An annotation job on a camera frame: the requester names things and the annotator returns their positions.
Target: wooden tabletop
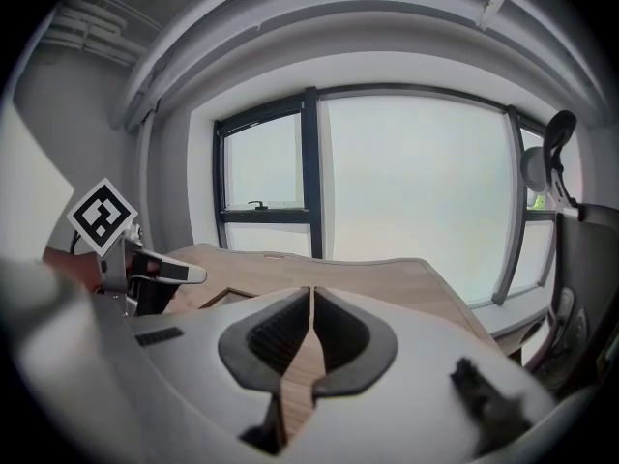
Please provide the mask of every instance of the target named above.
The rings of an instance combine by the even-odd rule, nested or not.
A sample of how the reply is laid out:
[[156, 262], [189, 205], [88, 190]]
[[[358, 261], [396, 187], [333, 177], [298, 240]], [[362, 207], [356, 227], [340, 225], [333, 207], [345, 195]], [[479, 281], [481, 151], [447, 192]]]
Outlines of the wooden tabletop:
[[[204, 268], [207, 279], [181, 286], [165, 312], [195, 310], [209, 302], [210, 307], [217, 307], [218, 302], [212, 300], [222, 297], [226, 289], [259, 296], [290, 287], [308, 286], [312, 294], [313, 287], [331, 287], [439, 316], [498, 349], [464, 301], [422, 259], [346, 263], [275, 252], [228, 251], [204, 244], [169, 255]], [[283, 416], [289, 437], [310, 417], [311, 385], [324, 374], [320, 342], [310, 328], [282, 378]]]

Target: frosted window pane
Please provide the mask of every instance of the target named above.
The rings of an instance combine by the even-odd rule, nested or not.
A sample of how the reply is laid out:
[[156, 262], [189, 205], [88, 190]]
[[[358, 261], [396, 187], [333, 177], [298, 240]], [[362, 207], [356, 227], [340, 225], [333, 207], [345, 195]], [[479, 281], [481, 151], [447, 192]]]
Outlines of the frosted window pane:
[[241, 130], [225, 140], [225, 202], [229, 210], [303, 208], [301, 116], [282, 117]]
[[510, 292], [534, 285], [540, 279], [552, 238], [551, 221], [527, 221], [524, 227], [522, 250]]
[[333, 259], [424, 258], [466, 302], [491, 296], [512, 206], [503, 116], [412, 97], [348, 98], [328, 107]]
[[[535, 135], [533, 132], [521, 129], [522, 144], [524, 145], [524, 151], [534, 146], [542, 146], [543, 140]], [[547, 210], [546, 197], [544, 195], [535, 194], [531, 189], [526, 190], [526, 206], [529, 210]]]
[[225, 229], [228, 247], [235, 251], [275, 251], [310, 256], [309, 225], [227, 223]]

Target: window frame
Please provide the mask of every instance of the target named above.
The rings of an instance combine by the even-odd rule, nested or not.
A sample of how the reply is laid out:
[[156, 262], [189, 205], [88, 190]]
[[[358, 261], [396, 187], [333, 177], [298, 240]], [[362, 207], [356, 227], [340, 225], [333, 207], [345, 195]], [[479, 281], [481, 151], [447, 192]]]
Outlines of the window frame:
[[[490, 109], [506, 116], [511, 134], [510, 152], [512, 166], [516, 168], [513, 185], [514, 207], [516, 210], [510, 222], [510, 237], [504, 256], [503, 271], [491, 299], [487, 302], [473, 304], [472, 307], [480, 307], [491, 303], [502, 305], [507, 299], [520, 295], [521, 292], [510, 295], [509, 290], [516, 273], [522, 249], [525, 224], [527, 221], [550, 220], [555, 222], [556, 216], [554, 211], [527, 209], [526, 187], [518, 169], [523, 153], [521, 129], [526, 129], [544, 138], [545, 126], [519, 112], [513, 105], [502, 105], [496, 101], [447, 88], [398, 83], [353, 84], [321, 90], [310, 87], [303, 93], [276, 101], [269, 101], [227, 119], [217, 121], [213, 135], [213, 194], [220, 247], [228, 249], [225, 230], [226, 223], [305, 223], [309, 225], [311, 257], [316, 259], [324, 258], [318, 103], [322, 100], [361, 96], [417, 96], [464, 102]], [[296, 113], [301, 114], [301, 152], [305, 207], [300, 209], [226, 210], [223, 141], [230, 135], [255, 126], [256, 123], [262, 124]], [[555, 240], [556, 224], [554, 225], [550, 250], [546, 257], [544, 270], [537, 284], [538, 286], [542, 287], [545, 285], [550, 273], [556, 249]]]
[[[322, 214], [320, 203], [316, 89], [259, 105], [223, 121], [217, 121], [213, 134], [213, 196], [220, 247], [228, 249], [227, 223], [305, 223], [309, 225], [310, 254], [322, 259]], [[301, 155], [304, 208], [268, 210], [228, 210], [225, 208], [224, 140], [238, 132], [290, 115], [301, 114]]]

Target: window handle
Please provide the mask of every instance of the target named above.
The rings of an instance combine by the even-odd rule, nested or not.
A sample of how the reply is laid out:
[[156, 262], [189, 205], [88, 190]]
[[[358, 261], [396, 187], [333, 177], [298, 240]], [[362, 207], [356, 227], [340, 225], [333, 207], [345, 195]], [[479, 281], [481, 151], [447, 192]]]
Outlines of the window handle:
[[262, 204], [262, 201], [248, 201], [248, 204], [250, 205], [251, 203], [258, 203], [258, 206], [256, 206], [254, 209], [258, 210], [258, 211], [262, 211], [262, 210], [268, 210], [269, 207], [268, 206], [264, 206]]

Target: black clip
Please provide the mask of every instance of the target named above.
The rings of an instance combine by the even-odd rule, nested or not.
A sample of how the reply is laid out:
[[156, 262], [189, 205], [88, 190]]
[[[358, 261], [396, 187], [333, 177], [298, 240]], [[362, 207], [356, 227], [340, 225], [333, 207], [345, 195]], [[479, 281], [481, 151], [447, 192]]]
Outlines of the black clip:
[[531, 427], [520, 400], [504, 397], [470, 360], [460, 359], [450, 376], [470, 417], [482, 429], [477, 457], [500, 449]]

